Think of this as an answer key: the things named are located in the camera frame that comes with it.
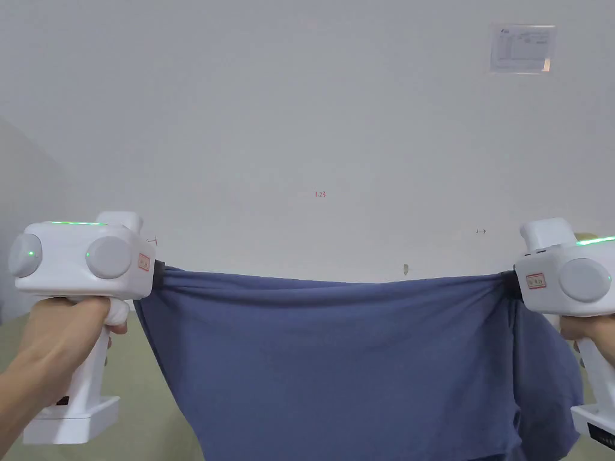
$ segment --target paper notice on wall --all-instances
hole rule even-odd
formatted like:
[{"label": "paper notice on wall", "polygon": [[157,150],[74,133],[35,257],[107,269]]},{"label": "paper notice on wall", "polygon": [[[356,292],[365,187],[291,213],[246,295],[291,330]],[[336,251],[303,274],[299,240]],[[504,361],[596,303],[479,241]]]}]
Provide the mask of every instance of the paper notice on wall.
[{"label": "paper notice on wall", "polygon": [[555,26],[495,25],[491,39],[491,72],[550,72],[556,31]]}]

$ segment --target white wall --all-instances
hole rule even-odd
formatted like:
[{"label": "white wall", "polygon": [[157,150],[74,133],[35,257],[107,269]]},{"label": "white wall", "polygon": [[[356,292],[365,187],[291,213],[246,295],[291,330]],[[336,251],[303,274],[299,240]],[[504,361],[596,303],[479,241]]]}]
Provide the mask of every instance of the white wall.
[{"label": "white wall", "polygon": [[[495,272],[529,219],[615,233],[614,17],[612,0],[5,0],[0,117],[83,181],[71,219],[139,211],[175,266]],[[494,22],[557,25],[552,73],[490,74]]]},{"label": "white wall", "polygon": [[0,117],[0,323],[26,313],[7,260],[15,237],[30,224],[66,216],[68,177],[25,132]]}]

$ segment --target blue t-shirt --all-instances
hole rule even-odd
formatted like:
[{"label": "blue t-shirt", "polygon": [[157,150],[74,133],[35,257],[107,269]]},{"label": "blue t-shirt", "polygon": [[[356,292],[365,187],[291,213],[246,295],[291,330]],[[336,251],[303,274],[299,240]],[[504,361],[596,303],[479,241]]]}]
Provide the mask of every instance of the blue t-shirt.
[{"label": "blue t-shirt", "polygon": [[207,461],[551,461],[577,440],[576,360],[500,275],[167,268],[135,306]]}]

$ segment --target robotic gripper device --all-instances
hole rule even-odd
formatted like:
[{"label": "robotic gripper device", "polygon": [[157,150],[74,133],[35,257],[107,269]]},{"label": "robotic gripper device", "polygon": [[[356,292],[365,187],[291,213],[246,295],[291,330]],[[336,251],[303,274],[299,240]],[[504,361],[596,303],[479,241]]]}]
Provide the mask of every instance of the robotic gripper device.
[{"label": "robotic gripper device", "polygon": [[[530,310],[571,317],[615,313],[615,237],[577,242],[564,219],[521,227],[528,251],[515,271]],[[579,433],[615,449],[615,369],[589,339],[578,342],[596,404],[573,407]]]},{"label": "robotic gripper device", "polygon": [[[42,297],[79,301],[106,296],[107,325],[126,321],[125,300],[150,294],[155,249],[141,237],[135,213],[107,211],[95,223],[47,221],[30,224],[15,240],[9,270],[18,290]],[[25,428],[25,444],[85,443],[117,421],[119,397],[101,397],[109,332],[103,328],[86,361],[73,375],[68,393]]]}]

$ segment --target human hand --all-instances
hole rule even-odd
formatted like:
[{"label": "human hand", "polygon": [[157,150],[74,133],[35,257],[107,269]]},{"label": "human hand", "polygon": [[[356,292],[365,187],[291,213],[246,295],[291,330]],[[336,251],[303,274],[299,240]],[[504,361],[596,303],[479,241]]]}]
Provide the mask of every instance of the human hand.
[{"label": "human hand", "polygon": [[611,366],[615,367],[615,316],[562,317],[561,335],[569,341],[588,338]]},{"label": "human hand", "polygon": [[[9,370],[32,366],[41,369],[42,406],[53,405],[66,395],[73,373],[100,336],[109,307],[105,297],[90,297],[78,304],[56,297],[34,305],[19,353]],[[126,323],[107,328],[116,334],[128,331]]]}]

